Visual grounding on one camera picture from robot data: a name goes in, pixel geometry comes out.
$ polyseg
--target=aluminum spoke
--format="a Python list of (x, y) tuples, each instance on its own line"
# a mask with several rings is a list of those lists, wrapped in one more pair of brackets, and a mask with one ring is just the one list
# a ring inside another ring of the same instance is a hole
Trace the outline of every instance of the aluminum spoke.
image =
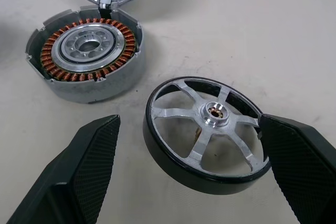
[(221, 85), (220, 88), (221, 91), (219, 92), (217, 102), (220, 104), (225, 104), (226, 98), (229, 95), (231, 89), (223, 85)]
[(252, 118), (247, 115), (238, 115), (236, 120), (237, 120), (237, 123), (247, 124), (253, 127), (259, 127), (257, 118)]
[(153, 107), (151, 113), (154, 118), (194, 118), (194, 112), (186, 109), (162, 109)]
[(174, 82), (174, 84), (182, 91), (184, 92), (187, 96), (189, 96), (191, 99), (193, 99), (196, 103), (201, 103), (204, 102), (204, 99), (197, 94), (197, 92), (190, 88), (184, 80), (179, 80)]
[(231, 133), (228, 136), (238, 146), (251, 170), (257, 168), (260, 161), (253, 155), (246, 143), (236, 133)]
[(200, 162), (212, 134), (213, 133), (211, 131), (202, 130), (188, 158), (192, 158)]

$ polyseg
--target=white table surface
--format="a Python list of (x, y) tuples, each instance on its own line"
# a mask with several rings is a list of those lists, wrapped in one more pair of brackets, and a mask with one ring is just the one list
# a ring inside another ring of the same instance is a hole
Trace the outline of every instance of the white table surface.
[(195, 192), (164, 173), (142, 137), (145, 103), (163, 81), (229, 84), (264, 112), (316, 127), (336, 146), (335, 0), (136, 0), (148, 66), (140, 82), (93, 105), (58, 98), (25, 61), (42, 22), (86, 0), (0, 0), (0, 223), (44, 167), (94, 119), (121, 115), (115, 165), (98, 223), (298, 223), (272, 172), (231, 196)]

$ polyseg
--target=black plastic part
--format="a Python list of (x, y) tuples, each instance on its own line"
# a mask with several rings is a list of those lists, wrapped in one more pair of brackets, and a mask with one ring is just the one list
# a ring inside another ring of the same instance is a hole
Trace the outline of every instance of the black plastic part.
[(118, 115), (82, 127), (51, 161), (8, 224), (94, 224), (112, 173)]
[[(146, 105), (146, 113), (143, 120), (143, 136), (149, 152), (151, 153), (152, 157), (157, 162), (157, 164), (169, 176), (171, 176), (179, 183), (191, 189), (206, 194), (214, 194), (214, 195), (229, 195), (245, 190), (270, 169), (269, 162), (262, 170), (250, 176), (245, 177), (213, 176), (206, 173), (202, 173), (183, 163), (166, 148), (166, 146), (161, 142), (159, 136), (157, 135), (150, 114), (151, 113), (150, 108), (152, 106), (152, 103), (154, 102), (153, 98), (155, 94), (167, 83), (174, 80), (186, 79), (186, 78), (203, 79), (217, 82), (211, 79), (200, 77), (179, 77), (162, 83), (152, 92)], [(191, 88), (193, 88), (198, 92), (207, 93), (215, 97), (219, 95), (220, 88), (212, 84), (201, 83), (197, 81), (185, 81), (185, 82), (188, 86), (190, 86)], [(162, 90), (160, 94), (158, 94), (157, 98), (175, 91), (179, 91), (179, 89), (176, 86), (174, 85), (168, 86), (167, 88)], [(239, 97), (235, 96), (232, 93), (229, 94), (226, 102), (234, 106), (236, 109), (238, 109), (238, 111), (240, 111), (244, 115), (257, 117), (257, 114), (243, 100), (239, 99)]]
[(259, 126), (274, 177), (299, 222), (335, 224), (335, 148), (294, 120), (264, 114)]

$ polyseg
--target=spoke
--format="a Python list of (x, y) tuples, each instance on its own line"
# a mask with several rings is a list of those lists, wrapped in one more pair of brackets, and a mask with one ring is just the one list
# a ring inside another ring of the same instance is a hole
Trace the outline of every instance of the spoke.
[(211, 135), (212, 132), (202, 130), (188, 158), (192, 158), (200, 162), (210, 141)]
[(161, 109), (153, 107), (151, 110), (154, 118), (193, 118), (194, 113), (192, 110), (186, 109)]
[(191, 99), (193, 99), (196, 103), (203, 102), (203, 98), (197, 94), (197, 92), (190, 88), (187, 84), (185, 84), (184, 80), (179, 80), (174, 82), (174, 84), (187, 96), (189, 96)]
[(217, 102), (224, 105), (226, 98), (230, 93), (230, 88), (228, 88), (227, 86), (223, 86), (223, 85), (221, 85), (220, 88), (221, 88), (220, 89), (221, 91), (219, 92)]
[(252, 118), (252, 117), (247, 116), (247, 115), (238, 115), (237, 116), (237, 123), (247, 124), (247, 125), (251, 125), (253, 127), (259, 127), (258, 119), (257, 118)]
[(238, 146), (251, 170), (257, 168), (260, 161), (253, 155), (246, 143), (236, 133), (230, 134), (229, 137)]

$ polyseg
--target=copper winding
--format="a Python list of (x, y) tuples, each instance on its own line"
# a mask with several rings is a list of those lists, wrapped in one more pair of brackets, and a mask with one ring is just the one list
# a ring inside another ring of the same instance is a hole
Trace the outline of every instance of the copper winding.
[[(60, 37), (61, 34), (65, 33), (65, 31), (86, 23), (105, 23), (111, 26), (116, 27), (125, 38), (125, 48), (120, 56), (109, 66), (104, 67), (102, 69), (98, 69), (95, 72), (85, 72), (85, 73), (72, 73), (62, 68), (59, 68), (57, 65), (54, 64), (51, 57), (51, 50), (52, 46), (54, 45), (55, 41)], [(51, 35), (50, 38), (47, 39), (45, 42), (40, 55), (41, 65), (44, 69), (57, 80), (61, 81), (86, 81), (86, 80), (97, 80), (99, 78), (105, 77), (109, 73), (116, 71), (118, 68), (121, 68), (124, 64), (130, 60), (135, 52), (135, 37), (133, 32), (125, 26), (123, 23), (120, 23), (116, 20), (105, 19), (105, 18), (87, 18), (86, 20), (79, 20), (78, 23), (72, 23), (67, 25), (55, 33)]]

